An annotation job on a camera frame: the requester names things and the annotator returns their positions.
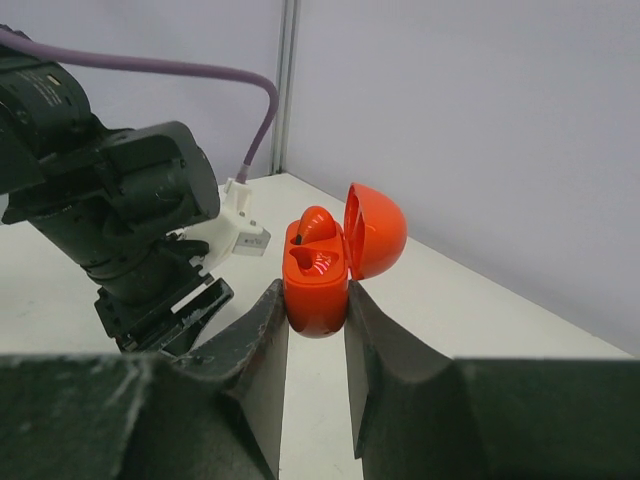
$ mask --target orange container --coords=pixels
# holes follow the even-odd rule
[[[387,196],[352,184],[344,230],[322,207],[310,207],[287,228],[282,275],[287,317],[307,337],[331,335],[344,324],[349,271],[362,280],[390,268],[407,241],[402,210]]]

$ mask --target red lid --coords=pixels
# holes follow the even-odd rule
[[[344,238],[351,278],[371,278],[389,269],[402,254],[407,221],[389,197],[352,183],[344,212]]]

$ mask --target cable connector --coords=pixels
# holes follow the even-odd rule
[[[181,235],[187,240],[203,240],[209,244],[209,253],[204,258],[192,260],[202,265],[203,274],[212,271],[232,253],[262,256],[271,239],[271,234],[251,218],[253,192],[249,185],[230,178],[224,193],[216,218],[188,227]]]

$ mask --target white wall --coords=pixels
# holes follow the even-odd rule
[[[5,0],[0,22],[33,40],[89,51],[216,63],[275,80],[283,0]],[[68,67],[110,127],[180,120],[214,165],[236,174],[267,107],[256,87]],[[268,172],[270,142],[251,176]]]
[[[303,1],[293,85],[290,172],[640,353],[640,2]]]

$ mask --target table surface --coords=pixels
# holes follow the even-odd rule
[[[271,243],[263,257],[232,256],[213,272],[235,297],[201,341],[249,310],[280,277],[285,229],[308,206],[343,216],[342,201],[290,175],[251,185],[252,216],[271,232]],[[33,227],[0,226],[0,250],[1,353],[118,351],[93,309],[96,286]],[[628,356],[413,240],[393,268],[363,285],[391,318],[449,356]],[[291,331],[281,479],[362,478],[348,401],[342,332],[311,340]]]

